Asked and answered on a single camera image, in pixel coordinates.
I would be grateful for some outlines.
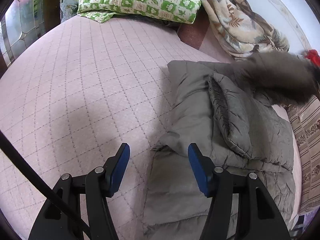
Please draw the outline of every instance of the blanket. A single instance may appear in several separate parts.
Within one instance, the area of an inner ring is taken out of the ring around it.
[[[255,51],[288,51],[284,34],[252,11],[247,0],[201,0],[222,48],[235,59]]]
[[[245,61],[168,64],[175,94],[173,125],[155,148],[143,216],[148,239],[201,235],[211,199],[198,189],[188,160],[190,143],[232,174],[255,172],[289,224],[295,197],[292,130],[262,91],[257,98],[250,89],[244,91],[237,78],[241,64]],[[235,234],[237,211],[234,194],[228,238]]]

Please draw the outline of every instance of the checkered pattern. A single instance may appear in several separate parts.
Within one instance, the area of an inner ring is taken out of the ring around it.
[[[166,64],[211,57],[171,29],[126,19],[99,24],[73,17],[32,44],[0,80],[0,129],[52,188],[86,174],[122,142],[131,157],[119,192],[108,199],[120,239],[142,239],[151,147],[170,126]],[[0,208],[28,238],[45,198],[0,153]],[[82,215],[86,218],[85,200]]]

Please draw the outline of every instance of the floral striped fabric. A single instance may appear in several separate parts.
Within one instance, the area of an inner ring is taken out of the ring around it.
[[[290,107],[288,116],[297,140],[302,166],[300,214],[320,205],[320,102],[316,97],[301,107]]]

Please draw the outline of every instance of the red brown surface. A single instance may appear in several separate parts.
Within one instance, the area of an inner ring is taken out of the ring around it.
[[[210,25],[207,12],[200,7],[193,24],[181,24],[178,30],[180,40],[189,46],[199,49]]]

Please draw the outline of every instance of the gray patterned fabric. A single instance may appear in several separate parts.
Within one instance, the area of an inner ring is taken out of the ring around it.
[[[240,64],[245,61],[168,64],[173,125],[159,140],[148,183],[143,216],[148,239],[200,238],[211,199],[197,186],[188,160],[190,143],[230,173],[255,172],[289,224],[295,198],[291,126],[271,105],[238,87]],[[228,237],[236,230],[238,195],[232,204]]]
[[[171,125],[166,64],[174,59],[215,61],[168,28],[73,17],[33,43],[0,80],[0,129],[50,187],[130,145],[120,190],[108,199],[120,240],[143,238],[149,149]],[[44,200],[0,152],[0,208],[23,239]]]

